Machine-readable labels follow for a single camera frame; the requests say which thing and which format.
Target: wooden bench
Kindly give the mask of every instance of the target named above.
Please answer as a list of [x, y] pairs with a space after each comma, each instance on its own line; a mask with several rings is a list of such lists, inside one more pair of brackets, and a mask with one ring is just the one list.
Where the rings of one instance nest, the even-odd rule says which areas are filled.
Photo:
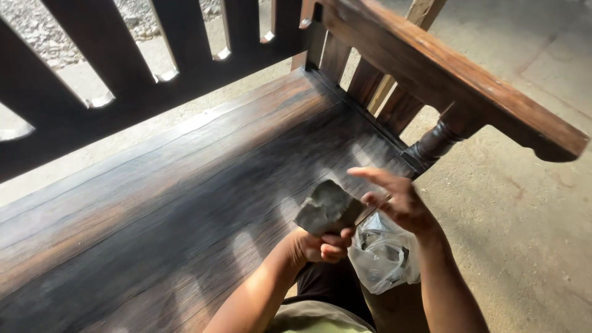
[[[11, 64], [0, 101], [35, 127], [0, 143], [1, 181], [282, 59], [296, 56], [295, 69], [1, 207], [1, 332], [200, 331], [319, 180], [360, 196], [373, 187], [347, 177], [352, 166], [415, 179], [485, 125], [546, 161], [573, 161], [588, 142], [373, 0], [322, 0], [304, 22], [301, 1], [276, 0], [270, 40], [257, 0], [225, 0], [220, 57], [197, 1], [153, 0], [176, 66], [161, 77], [111, 1], [43, 2], [112, 96], [80, 100], [0, 20]], [[346, 92], [351, 47], [362, 60]], [[385, 74], [398, 85], [375, 118], [366, 109]], [[423, 104], [440, 121], [408, 147], [398, 135]]]

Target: gravel ground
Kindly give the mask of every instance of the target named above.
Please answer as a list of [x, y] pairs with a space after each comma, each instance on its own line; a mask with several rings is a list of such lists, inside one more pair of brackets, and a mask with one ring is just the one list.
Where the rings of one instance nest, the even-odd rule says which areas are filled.
[[[114, 1], [136, 42], [160, 35], [149, 0]], [[200, 5], [206, 21], [220, 15], [220, 0], [200, 0]], [[85, 61], [39, 0], [0, 0], [0, 15], [53, 69]]]

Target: hand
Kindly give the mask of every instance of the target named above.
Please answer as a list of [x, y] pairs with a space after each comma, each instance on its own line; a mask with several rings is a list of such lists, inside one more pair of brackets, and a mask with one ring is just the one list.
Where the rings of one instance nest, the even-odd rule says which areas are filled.
[[366, 178], [391, 194], [391, 198], [386, 200], [383, 194], [368, 192], [361, 201], [382, 210], [401, 228], [415, 235], [440, 229], [430, 210], [415, 192], [410, 179], [376, 168], [351, 168], [348, 174]]
[[292, 242], [295, 262], [302, 265], [319, 261], [336, 263], [348, 255], [348, 247], [352, 244], [355, 232], [356, 228], [346, 228], [341, 230], [341, 235], [327, 234], [318, 238], [298, 227], [286, 238]]

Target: turned wooden spindle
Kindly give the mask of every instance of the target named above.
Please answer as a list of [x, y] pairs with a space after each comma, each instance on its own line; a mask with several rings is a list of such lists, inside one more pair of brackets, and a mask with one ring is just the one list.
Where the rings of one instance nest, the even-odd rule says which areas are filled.
[[463, 140], [462, 137], [451, 131], [444, 122], [438, 121], [434, 128], [424, 134], [405, 153], [415, 158], [427, 169], [436, 163], [440, 157], [444, 156], [456, 142]]

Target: person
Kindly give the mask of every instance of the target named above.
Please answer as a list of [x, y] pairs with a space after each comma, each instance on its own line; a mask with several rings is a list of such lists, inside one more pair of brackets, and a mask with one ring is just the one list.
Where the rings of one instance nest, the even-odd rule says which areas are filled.
[[[485, 319], [463, 280], [440, 224], [411, 181], [383, 169], [352, 168], [391, 194], [366, 193], [362, 202], [386, 213], [419, 244], [422, 299], [432, 333], [488, 332]], [[303, 229], [289, 233], [259, 268], [234, 291], [210, 320], [205, 333], [375, 332], [357, 276], [347, 259], [355, 228], [315, 238]], [[284, 299], [297, 274], [298, 294]]]

